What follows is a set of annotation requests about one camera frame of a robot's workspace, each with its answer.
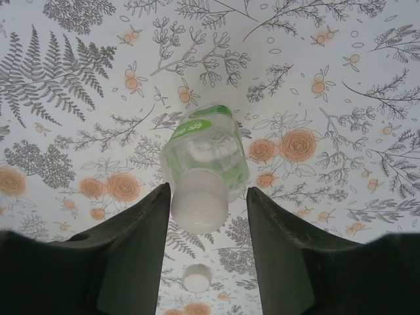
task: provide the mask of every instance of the plastic bottle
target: plastic bottle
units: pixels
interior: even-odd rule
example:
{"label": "plastic bottle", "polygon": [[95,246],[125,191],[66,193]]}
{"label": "plastic bottle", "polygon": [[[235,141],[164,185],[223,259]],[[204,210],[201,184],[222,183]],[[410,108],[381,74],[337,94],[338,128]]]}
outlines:
{"label": "plastic bottle", "polygon": [[186,114],[161,155],[163,176],[171,185],[171,213],[193,234],[208,234],[228,217],[249,179],[242,139],[232,112],[209,105]]}

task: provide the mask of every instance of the floral wallpaper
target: floral wallpaper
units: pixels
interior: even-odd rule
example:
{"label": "floral wallpaper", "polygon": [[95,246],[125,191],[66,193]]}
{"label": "floral wallpaper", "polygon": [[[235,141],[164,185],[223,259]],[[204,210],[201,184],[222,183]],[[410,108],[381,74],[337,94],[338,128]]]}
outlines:
{"label": "floral wallpaper", "polygon": [[[64,241],[124,211],[182,114],[222,102],[249,186],[356,242],[420,232],[419,2],[0,0],[0,228]],[[212,234],[170,220],[156,314],[262,314],[245,198]]]}

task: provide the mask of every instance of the green label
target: green label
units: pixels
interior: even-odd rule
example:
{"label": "green label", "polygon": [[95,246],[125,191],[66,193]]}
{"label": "green label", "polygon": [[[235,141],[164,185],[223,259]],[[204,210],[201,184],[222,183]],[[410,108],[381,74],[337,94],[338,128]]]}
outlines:
{"label": "green label", "polygon": [[169,141],[189,135],[190,133],[203,131],[207,128],[210,128],[211,126],[212,124],[210,121],[202,120],[202,119],[192,120],[187,123],[183,123],[182,125],[180,125],[178,128],[175,129],[175,132],[173,133]]}
{"label": "green label", "polygon": [[233,118],[232,112],[224,105],[214,105],[210,108],[206,108],[205,110],[197,110],[194,113],[189,115],[189,118],[197,118],[201,116],[213,115],[213,114],[222,114],[226,115],[230,118]]}

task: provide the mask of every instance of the orange rose illustration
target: orange rose illustration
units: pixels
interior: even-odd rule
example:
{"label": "orange rose illustration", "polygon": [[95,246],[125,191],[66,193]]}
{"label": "orange rose illustration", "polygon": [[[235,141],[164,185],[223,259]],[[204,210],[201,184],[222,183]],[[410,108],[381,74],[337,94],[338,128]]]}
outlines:
{"label": "orange rose illustration", "polygon": [[278,146],[268,140],[257,140],[249,148],[249,155],[258,162],[266,162],[278,153]]}
{"label": "orange rose illustration", "polygon": [[114,174],[109,179],[110,194],[120,201],[133,201],[140,193],[136,179],[130,174]]}
{"label": "orange rose illustration", "polygon": [[25,179],[14,169],[0,168],[0,192],[9,196],[18,196],[25,191]]}
{"label": "orange rose illustration", "polygon": [[97,198],[104,194],[104,185],[96,179],[86,178],[80,182],[80,190],[86,197]]}
{"label": "orange rose illustration", "polygon": [[302,162],[311,157],[316,148],[312,132],[297,129],[287,133],[280,143],[280,153],[289,161]]}
{"label": "orange rose illustration", "polygon": [[91,217],[98,221],[104,220],[105,214],[105,210],[103,209],[96,208],[91,210]]}
{"label": "orange rose illustration", "polygon": [[276,177],[273,174],[263,174],[258,176],[257,178],[257,185],[259,188],[267,188],[269,186],[273,186]]}
{"label": "orange rose illustration", "polygon": [[180,310],[167,310],[163,315],[184,315],[185,313]]}
{"label": "orange rose illustration", "polygon": [[186,315],[210,315],[211,309],[203,303],[192,303],[185,307]]}

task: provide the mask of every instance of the bottle cap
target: bottle cap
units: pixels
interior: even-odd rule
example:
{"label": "bottle cap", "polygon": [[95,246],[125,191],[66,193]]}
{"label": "bottle cap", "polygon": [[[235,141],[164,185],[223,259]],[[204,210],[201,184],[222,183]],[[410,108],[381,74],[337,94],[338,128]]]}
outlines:
{"label": "bottle cap", "polygon": [[191,234],[208,234],[228,218],[228,187],[218,175],[192,170],[177,183],[171,213],[175,222]]}
{"label": "bottle cap", "polygon": [[184,273],[184,287],[192,293],[207,291],[211,283],[210,269],[203,264],[193,264]]}

